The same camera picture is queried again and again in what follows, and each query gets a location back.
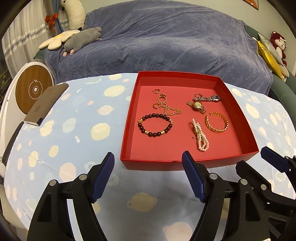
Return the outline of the gold wristwatch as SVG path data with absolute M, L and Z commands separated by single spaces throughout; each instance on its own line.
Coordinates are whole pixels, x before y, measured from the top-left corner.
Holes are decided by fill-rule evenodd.
M 205 114 L 206 113 L 206 110 L 205 110 L 203 104 L 201 102 L 199 102 L 199 101 L 196 101 L 196 102 L 190 102 L 190 101 L 188 101 L 187 102 L 187 105 L 190 106 L 192 109 L 198 111 L 201 114 Z

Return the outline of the gold hoop earring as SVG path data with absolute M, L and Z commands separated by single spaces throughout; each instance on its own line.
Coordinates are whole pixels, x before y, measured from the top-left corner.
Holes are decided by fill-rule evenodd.
M 154 94 L 159 94 L 160 93 L 160 90 L 159 89 L 155 89 L 152 91 Z
M 162 107 L 162 105 L 161 105 L 160 103 L 154 103 L 154 104 L 152 105 L 152 107 L 153 107 L 154 109 L 160 109 L 160 108 Z

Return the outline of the silver wristwatch blue dial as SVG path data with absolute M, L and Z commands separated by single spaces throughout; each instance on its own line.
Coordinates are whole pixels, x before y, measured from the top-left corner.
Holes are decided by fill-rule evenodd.
M 212 95 L 210 97 L 203 96 L 201 94 L 195 94 L 194 99 L 195 102 L 219 102 L 221 98 L 218 95 Z

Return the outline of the light blue planet-print cloth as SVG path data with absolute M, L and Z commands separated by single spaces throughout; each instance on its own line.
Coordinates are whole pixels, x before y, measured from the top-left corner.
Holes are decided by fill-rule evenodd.
M 6 197 L 25 228 L 49 181 L 74 180 L 101 163 L 108 152 L 115 166 L 102 198 L 93 205 L 108 240 L 189 240 L 203 204 L 195 198 L 184 170 L 131 170 L 120 160 L 134 73 L 69 81 L 69 87 L 40 126 L 24 124 L 13 144 L 4 178 Z M 258 148 L 295 155 L 295 127 L 283 106 L 264 94 L 225 84 L 240 106 Z M 149 114 L 172 128 L 181 114 L 157 94 L 162 113 Z

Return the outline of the red shallow cardboard tray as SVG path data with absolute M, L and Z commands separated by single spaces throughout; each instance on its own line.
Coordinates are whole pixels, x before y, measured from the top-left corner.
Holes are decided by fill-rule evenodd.
M 149 118 L 149 114 L 162 113 L 152 105 L 159 96 L 166 95 L 166 103 L 181 110 L 171 117 L 172 128 L 162 136 L 149 137 L 142 133 L 138 121 L 144 118 L 147 132 L 163 131 L 168 122 Z M 205 114 L 192 109 L 187 102 L 195 102 L 195 94 L 206 97 L 218 95 L 219 102 L 201 102 Z M 222 133 L 210 131 L 205 117 L 211 112 L 225 115 L 229 127 Z M 171 71 L 142 71 L 138 73 L 130 102 L 120 160 L 131 170 L 182 170 L 182 153 L 189 151 L 196 162 L 208 168 L 232 165 L 246 161 L 258 153 L 253 132 L 237 101 L 221 78 L 197 73 Z

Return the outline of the gold satin pillow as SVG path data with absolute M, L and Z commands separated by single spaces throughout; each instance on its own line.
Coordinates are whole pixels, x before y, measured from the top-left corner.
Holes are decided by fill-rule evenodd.
M 274 56 L 268 51 L 268 49 L 260 42 L 256 41 L 258 50 L 263 57 L 264 61 L 266 62 L 267 66 L 282 80 L 284 81 L 284 76 L 280 70 L 280 66 L 277 63 Z

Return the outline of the brown flat pouch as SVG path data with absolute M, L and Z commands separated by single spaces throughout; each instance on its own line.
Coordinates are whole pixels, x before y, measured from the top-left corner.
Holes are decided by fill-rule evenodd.
M 67 83 L 48 87 L 32 106 L 26 115 L 24 122 L 35 126 L 40 126 L 44 118 L 52 109 L 53 105 L 68 87 L 69 85 Z

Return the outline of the red monkey plush toy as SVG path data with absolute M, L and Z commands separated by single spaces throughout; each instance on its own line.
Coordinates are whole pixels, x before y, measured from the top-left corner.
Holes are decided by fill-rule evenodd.
M 285 38 L 276 31 L 271 33 L 270 41 L 273 44 L 274 48 L 276 49 L 277 53 L 279 54 L 283 66 L 287 66 L 287 62 L 285 61 L 285 49 L 287 48 L 287 41 Z

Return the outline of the silver grey pillow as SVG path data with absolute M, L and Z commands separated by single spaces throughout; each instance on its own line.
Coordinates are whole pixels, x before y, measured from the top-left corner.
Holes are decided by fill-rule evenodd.
M 276 51 L 276 49 L 274 48 L 273 44 L 266 37 L 264 37 L 262 34 L 260 34 L 259 32 L 258 32 L 258 36 L 259 36 L 259 39 L 262 42 L 262 44 L 274 56 L 274 58 L 276 59 L 276 61 L 279 64 L 283 65 L 282 59 L 281 59 L 280 55 L 278 54 L 278 52 Z

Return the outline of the round wooden-top side table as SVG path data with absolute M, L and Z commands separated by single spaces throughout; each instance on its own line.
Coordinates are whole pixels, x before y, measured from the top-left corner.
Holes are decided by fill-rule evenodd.
M 42 93 L 53 85 L 49 68 L 41 62 L 26 63 L 16 74 L 1 106 L 1 156 L 20 122 Z

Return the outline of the blue-grey velvet bed cover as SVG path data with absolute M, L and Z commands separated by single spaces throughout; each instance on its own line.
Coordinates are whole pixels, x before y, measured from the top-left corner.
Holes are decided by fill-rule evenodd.
M 268 94 L 273 75 L 257 54 L 246 23 L 220 11 L 179 1 L 126 1 L 95 9 L 84 28 L 102 39 L 72 56 L 63 48 L 44 53 L 56 83 L 78 78 L 179 71 L 220 77 Z

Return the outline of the cream flower-shaped cushion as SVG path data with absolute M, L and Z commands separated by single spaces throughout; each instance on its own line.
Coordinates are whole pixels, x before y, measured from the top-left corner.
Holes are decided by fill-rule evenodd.
M 65 32 L 62 32 L 55 37 L 52 37 L 46 41 L 44 41 L 42 44 L 39 45 L 39 49 L 45 49 L 48 48 L 49 50 L 56 50 L 59 49 L 62 45 L 62 43 L 65 43 L 67 40 L 69 40 L 73 35 L 79 33 L 79 30 L 68 30 Z

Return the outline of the grey plush toy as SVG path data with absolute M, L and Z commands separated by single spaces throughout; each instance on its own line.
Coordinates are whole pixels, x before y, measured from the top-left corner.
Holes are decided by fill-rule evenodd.
M 63 57 L 66 57 L 68 54 L 73 55 L 84 46 L 101 40 L 101 30 L 102 28 L 100 27 L 89 28 L 70 37 L 64 44 Z

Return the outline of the white sheer curtain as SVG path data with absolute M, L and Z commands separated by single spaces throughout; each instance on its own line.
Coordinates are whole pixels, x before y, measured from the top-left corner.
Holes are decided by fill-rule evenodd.
M 57 12 L 59 1 L 30 1 L 15 17 L 1 39 L 4 59 L 12 78 L 24 64 L 33 60 L 39 45 L 57 35 L 46 16 Z

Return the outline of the red ribbon bow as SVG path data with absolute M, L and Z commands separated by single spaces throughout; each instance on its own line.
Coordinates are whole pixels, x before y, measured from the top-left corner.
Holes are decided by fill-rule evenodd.
M 45 17 L 45 22 L 48 25 L 48 29 L 50 31 L 55 31 L 55 24 L 56 24 L 56 20 L 58 18 L 58 13 L 54 13 L 53 15 L 46 15 Z

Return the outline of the white long plush toy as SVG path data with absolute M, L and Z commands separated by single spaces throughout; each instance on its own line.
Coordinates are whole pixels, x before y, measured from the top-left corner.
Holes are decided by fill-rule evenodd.
M 79 0 L 62 0 L 60 1 L 62 8 L 68 16 L 69 30 L 84 29 L 84 21 L 86 18 L 85 9 Z

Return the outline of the blue curtain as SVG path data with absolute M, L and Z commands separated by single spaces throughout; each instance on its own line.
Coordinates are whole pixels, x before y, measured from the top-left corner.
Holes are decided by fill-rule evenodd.
M 60 34 L 68 29 L 68 17 L 66 11 L 61 6 L 61 1 L 50 1 L 52 12 L 50 14 L 50 23 L 55 34 Z

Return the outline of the green bed frame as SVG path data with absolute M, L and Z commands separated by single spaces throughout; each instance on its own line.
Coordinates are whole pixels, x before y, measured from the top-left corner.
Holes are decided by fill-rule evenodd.
M 243 67 L 247 83 L 243 83 L 242 86 L 280 102 L 295 125 L 295 78 L 290 76 L 284 82 L 272 73 L 263 58 L 257 54 L 255 41 L 258 40 L 258 32 L 247 24 L 244 24 L 244 29 L 248 51 Z

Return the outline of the framed orange wall picture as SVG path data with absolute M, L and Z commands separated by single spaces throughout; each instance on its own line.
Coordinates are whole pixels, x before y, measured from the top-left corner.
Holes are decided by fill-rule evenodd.
M 253 6 L 256 10 L 259 9 L 258 0 L 244 0 L 249 5 Z

